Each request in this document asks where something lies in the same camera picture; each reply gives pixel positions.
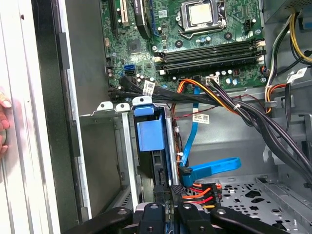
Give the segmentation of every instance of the side panel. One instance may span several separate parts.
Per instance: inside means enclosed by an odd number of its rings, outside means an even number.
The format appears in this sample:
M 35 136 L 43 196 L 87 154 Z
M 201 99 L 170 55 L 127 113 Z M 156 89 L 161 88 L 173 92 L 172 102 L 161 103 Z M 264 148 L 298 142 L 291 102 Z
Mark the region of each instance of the side panel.
M 1 233 L 59 234 L 30 0 L 0 2 L 0 90 L 12 101 L 0 162 Z

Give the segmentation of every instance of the sata cable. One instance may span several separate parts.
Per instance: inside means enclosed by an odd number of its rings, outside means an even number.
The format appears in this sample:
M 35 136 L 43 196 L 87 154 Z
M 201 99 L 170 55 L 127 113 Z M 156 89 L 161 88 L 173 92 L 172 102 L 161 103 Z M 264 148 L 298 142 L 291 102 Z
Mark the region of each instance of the sata cable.
M 200 93 L 200 89 L 199 87 L 196 85 L 194 87 L 194 94 L 198 95 Z M 193 104 L 193 112 L 198 112 L 198 107 L 199 107 L 199 104 L 198 103 L 194 103 Z M 191 129 L 191 133 L 190 133 L 190 136 L 186 142 L 186 145 L 185 145 L 185 148 L 184 148 L 184 151 L 183 151 L 183 157 L 182 157 L 182 160 L 181 160 L 181 166 L 185 166 L 186 165 L 186 162 L 189 158 L 189 155 L 190 155 L 190 152 L 191 152 L 191 148 L 192 148 L 192 144 L 194 142 L 194 139 L 195 139 L 195 136 L 196 136 L 196 133 L 197 133 L 197 129 L 198 129 L 198 123 L 197 122 L 193 122 L 192 123 L 192 129 Z

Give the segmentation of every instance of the pci express slot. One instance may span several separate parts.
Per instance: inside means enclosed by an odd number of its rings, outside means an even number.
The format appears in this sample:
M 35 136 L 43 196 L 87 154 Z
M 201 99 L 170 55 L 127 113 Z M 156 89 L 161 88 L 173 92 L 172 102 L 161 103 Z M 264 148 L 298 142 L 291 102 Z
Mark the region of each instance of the pci express slot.
M 123 26 L 129 26 L 128 7 L 126 0 L 120 0 L 121 21 Z
M 118 26 L 117 26 L 117 14 L 116 14 L 116 3 L 115 0 L 108 0 L 109 15 L 111 18 L 112 33 L 115 37 L 118 37 Z

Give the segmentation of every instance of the red wire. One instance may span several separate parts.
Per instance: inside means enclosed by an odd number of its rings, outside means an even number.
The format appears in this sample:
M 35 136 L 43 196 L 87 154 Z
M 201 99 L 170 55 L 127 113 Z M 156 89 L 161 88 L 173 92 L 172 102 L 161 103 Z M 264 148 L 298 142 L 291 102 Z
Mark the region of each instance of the red wire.
M 194 192 L 198 192 L 198 193 L 202 193 L 203 191 L 202 190 L 199 190 L 199 189 L 193 189 L 193 188 L 190 188 L 190 190 L 194 191 Z
M 187 201 L 187 202 L 196 203 L 196 204 L 203 204 L 203 203 L 206 203 L 207 201 L 210 201 L 212 199 L 213 199 L 213 197 L 210 196 L 209 198 L 202 200 L 202 201 Z

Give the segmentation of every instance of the green circuit board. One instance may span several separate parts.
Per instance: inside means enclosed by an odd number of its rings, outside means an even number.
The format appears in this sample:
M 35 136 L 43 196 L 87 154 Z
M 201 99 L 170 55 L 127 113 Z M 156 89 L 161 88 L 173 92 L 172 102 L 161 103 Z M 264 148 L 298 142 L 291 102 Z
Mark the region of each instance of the green circuit board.
M 264 80 L 260 68 L 263 64 L 247 64 L 233 67 L 219 67 L 219 69 L 211 69 L 207 71 L 191 72 L 189 74 L 177 74 L 161 76 L 159 71 L 155 69 L 154 51 L 182 51 L 194 48 L 204 48 L 214 45 L 222 45 L 227 43 L 235 43 L 238 41 L 246 41 L 251 39 L 263 39 L 264 35 L 261 27 L 260 11 L 258 0 L 225 0 L 225 14 L 227 26 L 223 31 L 215 33 L 206 33 L 204 35 L 195 35 L 188 40 L 179 35 L 181 27 L 176 21 L 177 12 L 181 8 L 183 2 L 187 0 L 149 0 L 152 4 L 150 8 L 153 12 L 154 28 L 161 27 L 162 32 L 159 36 L 152 33 L 150 40 L 141 37 L 135 21 L 135 13 L 133 1 L 126 1 L 129 26 L 118 24 L 118 36 L 114 35 L 111 28 L 111 6 L 109 1 L 102 2 L 102 21 L 104 31 L 104 43 L 106 56 L 113 63 L 113 77 L 109 78 L 112 87 L 119 86 L 119 79 L 123 76 L 123 66 L 134 64 L 136 66 L 136 74 L 143 75 L 145 79 L 154 78 L 158 86 L 177 90 L 179 80 L 190 78 L 195 75 L 202 77 L 215 75 L 216 72 L 226 72 L 230 69 L 235 73 L 221 75 L 219 83 L 224 89 L 241 88 L 241 87 L 257 87 L 263 86 Z M 120 8 L 120 0 L 115 0 L 116 9 Z M 244 30 L 244 22 L 246 20 L 254 20 L 251 31 L 246 33 Z M 226 33 L 231 34 L 231 39 L 226 38 Z M 203 37 L 209 36 L 211 42 L 209 44 L 200 44 L 198 41 Z M 183 43 L 181 48 L 177 48 L 176 42 L 180 40 Z M 138 83 L 143 87 L 144 80 Z

